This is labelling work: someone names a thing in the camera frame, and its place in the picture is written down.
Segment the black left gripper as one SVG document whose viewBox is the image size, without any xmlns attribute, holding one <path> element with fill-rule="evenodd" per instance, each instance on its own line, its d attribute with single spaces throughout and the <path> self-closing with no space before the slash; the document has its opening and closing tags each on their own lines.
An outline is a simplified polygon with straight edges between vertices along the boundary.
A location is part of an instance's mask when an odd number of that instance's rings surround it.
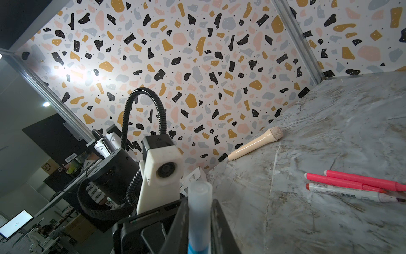
<svg viewBox="0 0 406 254">
<path fill-rule="evenodd" d="M 157 254 L 185 198 L 124 218 L 113 226 L 113 254 Z"/>
</svg>

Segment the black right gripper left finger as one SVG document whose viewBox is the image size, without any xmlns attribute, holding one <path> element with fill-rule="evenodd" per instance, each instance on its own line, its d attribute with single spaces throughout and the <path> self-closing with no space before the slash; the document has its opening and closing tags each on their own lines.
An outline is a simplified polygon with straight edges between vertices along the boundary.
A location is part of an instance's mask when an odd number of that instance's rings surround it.
<svg viewBox="0 0 406 254">
<path fill-rule="evenodd" d="M 187 254 L 189 233 L 189 206 L 188 199 L 182 199 L 171 225 L 167 239 L 159 254 Z"/>
</svg>

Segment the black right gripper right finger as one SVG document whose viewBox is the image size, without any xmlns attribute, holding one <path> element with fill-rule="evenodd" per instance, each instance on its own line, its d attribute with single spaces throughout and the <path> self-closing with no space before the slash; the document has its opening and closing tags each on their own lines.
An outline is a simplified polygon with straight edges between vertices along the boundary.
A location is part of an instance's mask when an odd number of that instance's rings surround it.
<svg viewBox="0 0 406 254">
<path fill-rule="evenodd" d="M 214 199 L 211 205 L 211 253 L 212 254 L 241 254 L 234 239 L 221 204 Z"/>
</svg>

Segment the white marker pen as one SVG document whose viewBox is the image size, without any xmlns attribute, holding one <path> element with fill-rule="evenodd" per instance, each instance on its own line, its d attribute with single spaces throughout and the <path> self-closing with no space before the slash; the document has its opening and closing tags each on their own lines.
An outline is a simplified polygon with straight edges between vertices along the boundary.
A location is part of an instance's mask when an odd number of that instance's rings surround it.
<svg viewBox="0 0 406 254">
<path fill-rule="evenodd" d="M 360 190 L 360 189 L 351 189 L 351 188 L 344 188 L 344 187 L 336 187 L 332 185 L 325 185 L 325 184 L 315 184 L 315 183 L 308 183 L 306 184 L 306 189 L 319 194 L 326 194 L 332 196 L 341 196 L 341 197 L 348 197 L 351 199 L 359 199 L 359 200 L 367 200 L 367 201 L 374 201 L 380 203 L 405 203 L 406 200 L 402 198 L 398 198 L 395 196 L 390 196 L 388 194 L 368 191 L 368 190 Z"/>
</svg>

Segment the blue highlighter pen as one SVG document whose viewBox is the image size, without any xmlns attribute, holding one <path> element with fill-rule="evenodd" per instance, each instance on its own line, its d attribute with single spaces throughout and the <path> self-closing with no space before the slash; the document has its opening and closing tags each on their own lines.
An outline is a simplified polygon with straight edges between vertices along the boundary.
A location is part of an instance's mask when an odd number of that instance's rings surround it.
<svg viewBox="0 0 406 254">
<path fill-rule="evenodd" d="M 205 249 L 195 249 L 191 243 L 188 243 L 187 254 L 211 254 L 211 246 L 207 245 Z"/>
</svg>

